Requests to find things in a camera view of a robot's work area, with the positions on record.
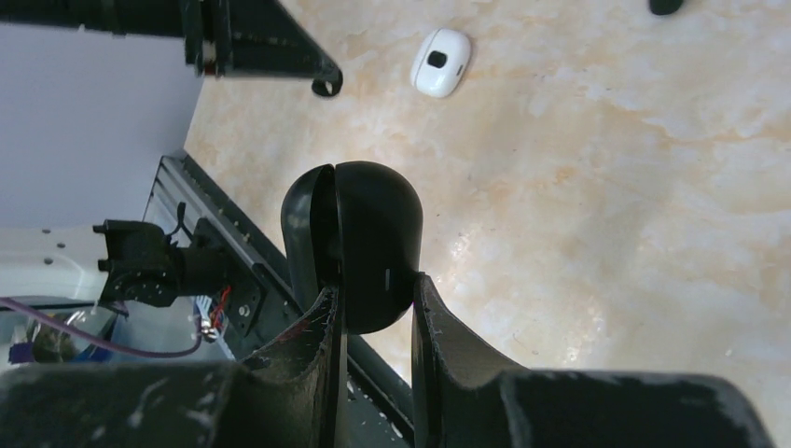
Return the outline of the black oval case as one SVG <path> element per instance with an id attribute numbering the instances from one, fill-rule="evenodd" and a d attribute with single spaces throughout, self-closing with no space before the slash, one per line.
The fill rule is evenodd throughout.
<path id="1" fill-rule="evenodd" d="M 372 161 L 315 167 L 286 193 L 281 229 L 293 295 L 303 308 L 323 288 L 338 287 L 349 332 L 370 334 L 410 307 L 423 209 L 397 171 Z"/>

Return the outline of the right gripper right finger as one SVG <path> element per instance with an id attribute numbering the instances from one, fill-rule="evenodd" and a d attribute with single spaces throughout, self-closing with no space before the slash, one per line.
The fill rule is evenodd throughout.
<path id="1" fill-rule="evenodd" d="M 432 279 L 414 288 L 418 447 L 770 447 L 728 381 L 677 372 L 531 370 L 450 312 Z"/>

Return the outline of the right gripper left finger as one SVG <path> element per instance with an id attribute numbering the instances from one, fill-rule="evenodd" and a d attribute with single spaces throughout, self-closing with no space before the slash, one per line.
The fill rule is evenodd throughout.
<path id="1" fill-rule="evenodd" d="M 5 447 L 344 447 L 343 300 L 326 287 L 241 361 L 30 365 L 1 377 Z"/>

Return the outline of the white earbud charging case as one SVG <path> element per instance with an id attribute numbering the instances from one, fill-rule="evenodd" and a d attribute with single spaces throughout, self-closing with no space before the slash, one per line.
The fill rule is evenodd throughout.
<path id="1" fill-rule="evenodd" d="M 434 30 L 421 44 L 410 70 L 411 85 L 432 98 L 445 98 L 459 85 L 472 54 L 470 38 L 448 28 Z"/>

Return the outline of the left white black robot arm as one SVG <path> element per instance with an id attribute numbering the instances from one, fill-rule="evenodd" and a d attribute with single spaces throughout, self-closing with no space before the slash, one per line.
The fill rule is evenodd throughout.
<path id="1" fill-rule="evenodd" d="M 343 74 L 278 1 L 4 1 L 1 20 L 50 27 L 179 38 L 197 76 L 309 79 L 323 98 Z"/>

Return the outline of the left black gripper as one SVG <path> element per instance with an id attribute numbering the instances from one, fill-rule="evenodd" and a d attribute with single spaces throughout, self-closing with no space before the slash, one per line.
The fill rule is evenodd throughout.
<path id="1" fill-rule="evenodd" d="M 181 1 L 186 62 L 199 77 L 309 79 L 319 97 L 343 85 L 337 63 L 279 1 Z"/>

